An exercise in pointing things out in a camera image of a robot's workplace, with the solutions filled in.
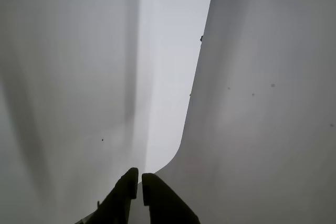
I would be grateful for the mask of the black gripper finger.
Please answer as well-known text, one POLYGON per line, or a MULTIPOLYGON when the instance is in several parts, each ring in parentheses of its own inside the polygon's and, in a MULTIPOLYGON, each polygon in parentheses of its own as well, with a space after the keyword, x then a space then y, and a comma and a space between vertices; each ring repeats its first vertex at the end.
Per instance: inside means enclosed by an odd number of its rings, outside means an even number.
POLYGON ((192 209, 156 174, 142 174, 143 202, 150 223, 199 223, 192 209))
POLYGON ((128 223, 131 201, 137 198, 139 170, 130 168, 97 209, 78 223, 128 223))

